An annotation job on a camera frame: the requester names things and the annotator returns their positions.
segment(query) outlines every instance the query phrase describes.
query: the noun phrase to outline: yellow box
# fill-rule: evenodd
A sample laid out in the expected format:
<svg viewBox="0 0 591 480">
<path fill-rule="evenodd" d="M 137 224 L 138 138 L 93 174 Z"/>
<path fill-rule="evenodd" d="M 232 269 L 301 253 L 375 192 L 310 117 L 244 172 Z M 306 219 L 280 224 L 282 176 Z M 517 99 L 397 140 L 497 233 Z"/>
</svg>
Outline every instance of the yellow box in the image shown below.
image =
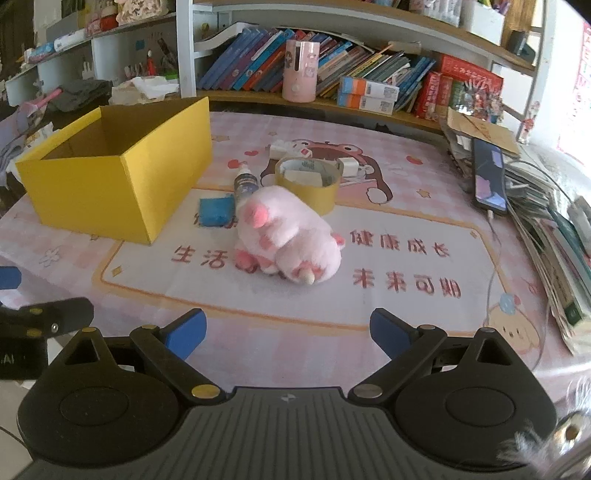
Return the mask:
<svg viewBox="0 0 591 480">
<path fill-rule="evenodd" d="M 18 162 L 41 223 L 141 244 L 212 161 L 209 102 L 100 107 Z"/>
</svg>

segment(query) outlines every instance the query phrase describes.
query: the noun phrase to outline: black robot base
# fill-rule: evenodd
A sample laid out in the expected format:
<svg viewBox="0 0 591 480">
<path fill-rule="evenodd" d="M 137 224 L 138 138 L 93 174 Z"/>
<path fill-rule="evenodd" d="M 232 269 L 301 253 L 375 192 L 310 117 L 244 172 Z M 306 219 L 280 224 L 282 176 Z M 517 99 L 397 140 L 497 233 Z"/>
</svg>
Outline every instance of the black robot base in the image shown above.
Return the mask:
<svg viewBox="0 0 591 480">
<path fill-rule="evenodd" d="M 453 338 L 377 309 L 371 336 L 391 360 L 347 397 L 338 387 L 226 393 L 166 347 L 200 314 L 124 338 L 81 330 L 20 406 L 34 461 L 17 479 L 535 478 L 498 460 L 499 448 L 528 423 L 550 434 L 556 411 L 494 329 Z"/>
</svg>

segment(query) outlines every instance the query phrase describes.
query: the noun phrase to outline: gray cloth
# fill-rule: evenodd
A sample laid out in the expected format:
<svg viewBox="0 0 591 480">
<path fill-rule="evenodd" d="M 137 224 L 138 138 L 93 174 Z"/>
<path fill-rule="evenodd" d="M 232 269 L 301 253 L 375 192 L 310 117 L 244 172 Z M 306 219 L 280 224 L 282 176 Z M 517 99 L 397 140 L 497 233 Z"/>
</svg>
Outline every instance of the gray cloth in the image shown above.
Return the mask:
<svg viewBox="0 0 591 480">
<path fill-rule="evenodd" d="M 60 112 L 73 112 L 96 98 L 111 93 L 112 83 L 107 80 L 71 80 L 60 85 L 62 93 L 49 104 Z"/>
</svg>

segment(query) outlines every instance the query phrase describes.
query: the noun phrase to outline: blue sponge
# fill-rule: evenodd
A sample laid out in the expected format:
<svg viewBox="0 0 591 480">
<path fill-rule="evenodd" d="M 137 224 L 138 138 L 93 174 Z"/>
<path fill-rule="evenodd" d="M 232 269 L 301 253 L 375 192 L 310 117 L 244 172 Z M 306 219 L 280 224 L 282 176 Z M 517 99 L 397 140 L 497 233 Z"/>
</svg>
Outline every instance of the blue sponge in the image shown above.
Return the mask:
<svg viewBox="0 0 591 480">
<path fill-rule="evenodd" d="M 199 225 L 224 226 L 234 217 L 234 197 L 199 200 Z"/>
</svg>

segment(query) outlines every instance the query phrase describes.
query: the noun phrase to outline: small bottle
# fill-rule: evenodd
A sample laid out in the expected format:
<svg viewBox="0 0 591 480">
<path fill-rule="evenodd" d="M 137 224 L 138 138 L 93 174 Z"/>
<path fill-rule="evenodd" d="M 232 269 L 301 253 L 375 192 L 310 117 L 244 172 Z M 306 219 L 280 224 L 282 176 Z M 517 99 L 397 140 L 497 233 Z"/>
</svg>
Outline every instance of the small bottle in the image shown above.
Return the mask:
<svg viewBox="0 0 591 480">
<path fill-rule="evenodd" d="M 238 175 L 234 179 L 234 199 L 236 208 L 240 207 L 247 198 L 258 190 L 258 180 L 248 168 L 248 163 L 242 162 Z"/>
</svg>

